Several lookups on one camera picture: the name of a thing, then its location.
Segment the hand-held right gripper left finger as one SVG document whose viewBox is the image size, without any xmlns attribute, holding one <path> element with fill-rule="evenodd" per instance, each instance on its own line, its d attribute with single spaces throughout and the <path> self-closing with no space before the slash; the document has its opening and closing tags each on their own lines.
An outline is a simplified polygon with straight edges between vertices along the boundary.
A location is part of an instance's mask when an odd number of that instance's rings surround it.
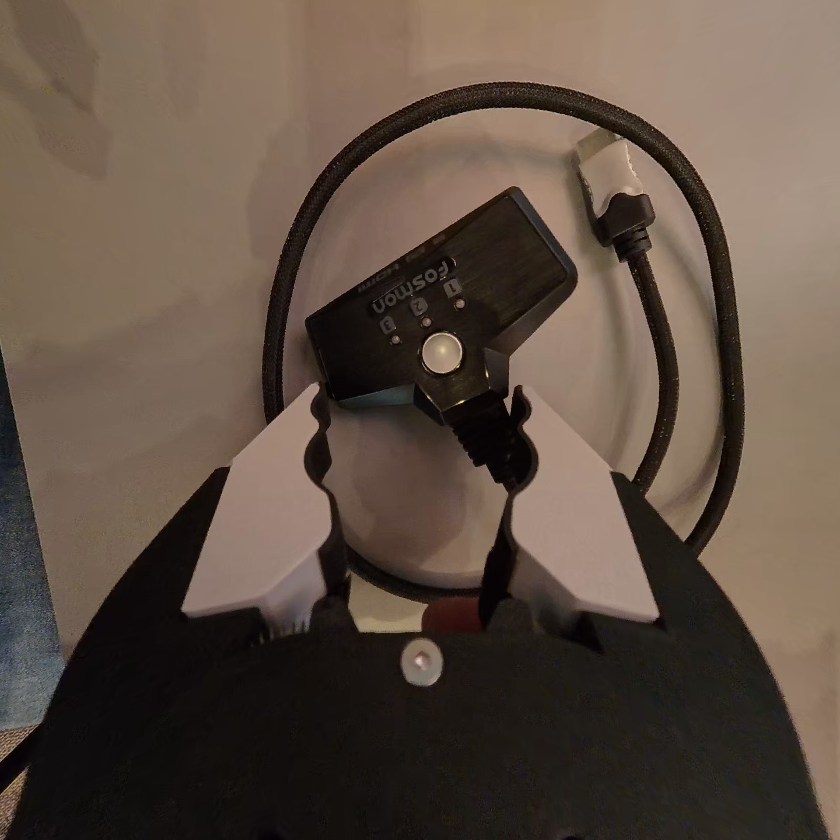
<svg viewBox="0 0 840 840">
<path fill-rule="evenodd" d="M 255 608 L 272 634 L 309 630 L 316 605 L 349 596 L 329 397 L 310 385 L 231 462 L 182 603 L 190 618 Z"/>
</svg>

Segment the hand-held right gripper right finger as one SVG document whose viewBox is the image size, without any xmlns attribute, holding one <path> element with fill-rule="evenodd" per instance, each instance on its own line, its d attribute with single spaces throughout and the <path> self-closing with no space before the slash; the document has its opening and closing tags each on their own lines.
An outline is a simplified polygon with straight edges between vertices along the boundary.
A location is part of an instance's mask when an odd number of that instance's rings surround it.
<svg viewBox="0 0 840 840">
<path fill-rule="evenodd" d="M 584 613 L 654 624 L 658 605 L 611 467 L 530 386 L 515 389 L 511 413 L 524 451 L 486 561 L 482 625 L 509 599 L 551 633 Z"/>
</svg>

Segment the person's legs blue jeans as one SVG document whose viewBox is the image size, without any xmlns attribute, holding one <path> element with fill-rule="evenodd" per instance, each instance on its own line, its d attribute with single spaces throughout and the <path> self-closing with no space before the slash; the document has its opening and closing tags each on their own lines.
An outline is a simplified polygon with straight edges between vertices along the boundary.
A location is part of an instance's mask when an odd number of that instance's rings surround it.
<svg viewBox="0 0 840 840">
<path fill-rule="evenodd" d="M 65 666 L 6 370 L 1 366 L 1 729 L 42 720 Z"/>
</svg>

